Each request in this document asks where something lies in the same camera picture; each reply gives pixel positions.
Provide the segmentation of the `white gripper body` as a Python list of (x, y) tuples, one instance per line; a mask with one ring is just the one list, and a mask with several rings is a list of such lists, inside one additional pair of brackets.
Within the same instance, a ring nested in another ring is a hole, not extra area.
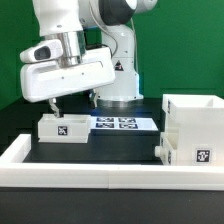
[(38, 102), (111, 84), (115, 72), (110, 49), (104, 47), (87, 51), (82, 64), (69, 68), (56, 61), (24, 65), (20, 80), (23, 97)]

